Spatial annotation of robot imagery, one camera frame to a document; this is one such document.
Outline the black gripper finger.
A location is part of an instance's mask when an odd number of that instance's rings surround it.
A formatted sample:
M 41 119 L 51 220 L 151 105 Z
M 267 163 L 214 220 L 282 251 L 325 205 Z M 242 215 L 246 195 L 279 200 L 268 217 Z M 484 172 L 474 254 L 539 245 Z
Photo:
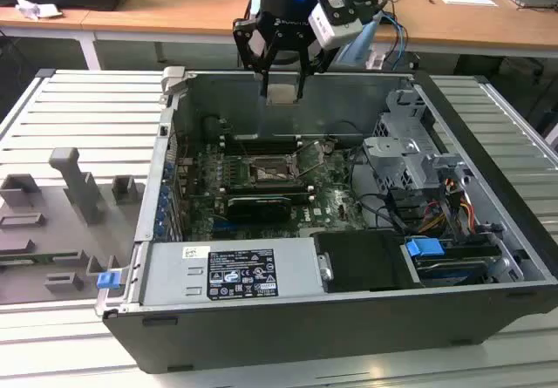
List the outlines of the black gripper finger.
M 330 67 L 337 49 L 324 49 L 317 39 L 308 38 L 296 40 L 300 69 L 297 74 L 296 99 L 303 97 L 306 79 L 316 73 L 324 73 Z
M 246 70 L 253 71 L 261 80 L 260 95 L 267 96 L 269 69 L 273 63 L 273 26 L 268 12 L 255 18 L 237 18 L 233 22 L 233 36 Z

